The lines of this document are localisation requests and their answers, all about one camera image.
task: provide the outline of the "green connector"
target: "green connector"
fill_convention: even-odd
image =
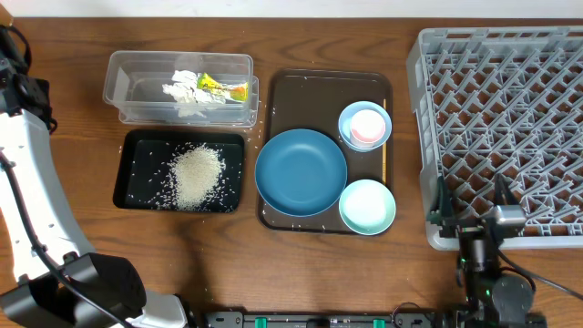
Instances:
[[[267,328],[267,318],[256,318],[255,328]]]
[[[373,320],[373,328],[384,328],[384,320],[383,319],[374,319]]]

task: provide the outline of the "gray dish rack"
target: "gray dish rack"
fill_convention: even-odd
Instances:
[[[472,220],[496,172],[527,225],[508,249],[583,247],[583,26],[425,29],[407,58],[424,213],[443,175]],[[438,250],[459,247],[426,223]]]

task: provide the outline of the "cable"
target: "cable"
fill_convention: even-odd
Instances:
[[[400,325],[400,324],[398,324],[398,323],[395,321],[395,317],[396,317],[396,315],[399,313],[399,310],[401,310],[401,308],[402,308],[402,307],[404,307],[405,305],[413,305],[413,306],[415,306],[417,309],[421,309],[421,306],[419,306],[419,305],[417,305],[416,303],[413,303],[413,302],[402,302],[401,304],[399,304],[399,306],[397,306],[397,307],[396,307],[396,308],[393,310],[393,313],[391,314],[391,323],[392,323],[392,324],[394,324],[394,326],[395,326],[395,327],[397,327],[397,328],[401,328],[401,325]],[[427,316],[427,314],[426,314],[426,313],[423,313],[423,316],[424,316],[424,317],[425,317],[425,318],[426,318],[426,319],[429,321],[429,323],[431,324],[431,327],[434,327],[434,326],[435,326],[435,324],[434,324],[434,321],[433,321],[433,320],[431,320],[431,319],[429,318],[429,316]]]
[[[16,206],[18,208],[18,212],[20,213],[20,219],[22,220],[22,224],[25,227],[26,236],[28,236],[28,239],[30,240],[30,243],[32,244],[32,249],[33,249],[33,251],[36,252],[36,255],[38,256],[38,258],[48,268],[48,270],[51,272],[51,274],[53,276],[55,276],[55,278],[59,282],[61,282],[61,284],[63,284],[63,286],[65,286],[68,290],[70,290],[76,297],[89,303],[90,305],[92,305],[93,307],[98,309],[100,312],[102,312],[103,314],[108,316],[115,323],[120,324],[124,328],[134,328],[130,323],[128,323],[124,319],[120,318],[116,314],[112,313],[106,307],[91,300],[83,292],[81,292],[79,289],[77,289],[77,287],[73,286],[73,284],[71,284],[71,282],[65,277],[65,275],[59,269],[57,269],[55,267],[55,265],[53,265],[51,260],[46,255],[45,248],[36,239],[35,231],[32,227],[31,222],[30,222],[30,218],[28,217],[28,213],[26,212],[26,207],[25,207],[25,204],[23,201],[22,194],[20,193],[20,189],[18,188],[18,182],[16,180],[15,173],[12,170],[12,165],[10,164],[8,159],[6,159],[6,157],[4,156],[4,153],[1,150],[0,150],[0,169],[4,169],[6,176],[8,177],[8,182],[9,182],[10,188],[12,189],[12,192],[14,194]]]
[[[558,284],[556,282],[552,282],[552,281],[550,281],[549,279],[547,279],[545,277],[539,276],[536,273],[530,272],[530,271],[528,271],[528,270],[520,267],[518,264],[510,261],[510,259],[508,259],[507,256],[501,250],[499,250],[499,249],[498,249],[498,256],[502,260],[504,260],[504,262],[508,263],[508,265],[510,265],[511,267],[515,268],[518,272],[520,272],[520,274],[526,275],[528,277],[531,277],[531,278],[534,278],[534,279],[537,279],[537,280],[540,280],[540,281],[546,283],[549,286],[555,287],[558,290],[560,290],[562,292],[566,292],[567,294],[569,294],[571,296],[574,296],[574,297],[577,297],[578,299],[580,299],[581,301],[583,301],[583,294],[580,294],[578,292],[575,292],[573,290],[570,290],[569,288],[567,288],[567,287],[565,287],[563,285],[560,285],[560,284]]]
[[[55,132],[56,128],[58,127],[58,123],[56,122],[56,119],[54,119],[54,118],[49,119],[49,125],[51,125],[51,124],[52,124],[52,127],[51,127],[51,129],[48,130],[49,135],[53,134],[53,132]]]
[[[30,45],[28,44],[28,40],[26,40],[25,35],[23,35],[22,32],[20,32],[16,27],[9,26],[6,29],[10,32],[13,32],[18,37],[20,37],[20,40],[22,40],[22,43],[25,44],[25,56],[24,56],[24,58],[25,58],[26,65],[28,66],[28,69],[30,69],[30,67],[33,65],[33,53],[32,53],[32,51],[30,51]]]

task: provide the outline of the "light blue bowl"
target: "light blue bowl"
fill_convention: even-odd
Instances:
[[[374,146],[366,149],[354,146],[354,144],[350,142],[350,122],[353,119],[354,114],[364,109],[371,109],[381,114],[385,125],[383,137],[377,141]],[[346,143],[350,149],[360,152],[367,152],[379,148],[386,142],[386,140],[389,139],[391,132],[393,131],[393,122],[391,121],[391,117],[389,117],[389,113],[387,113],[386,110],[384,110],[384,108],[381,106],[378,106],[377,104],[370,101],[359,101],[349,105],[343,110],[342,114],[340,114],[340,118],[338,118],[338,130],[344,143]]]
[[[348,228],[369,236],[387,230],[397,211],[391,191],[370,179],[358,180],[346,187],[338,209]]]

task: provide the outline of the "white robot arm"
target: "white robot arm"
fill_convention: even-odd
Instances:
[[[49,129],[56,122],[48,104],[48,83],[26,75],[28,45],[21,56],[9,31],[15,30],[0,26],[0,209],[18,287],[0,296],[6,316],[25,327],[121,327],[90,305],[99,301],[106,312],[126,318],[129,324],[124,326],[188,327],[177,296],[145,291],[129,261],[96,254],[79,228],[51,156]],[[41,249],[31,242],[26,222],[42,254],[35,251]],[[51,272],[41,257],[56,271]],[[62,281],[55,272],[90,302],[59,288]]]

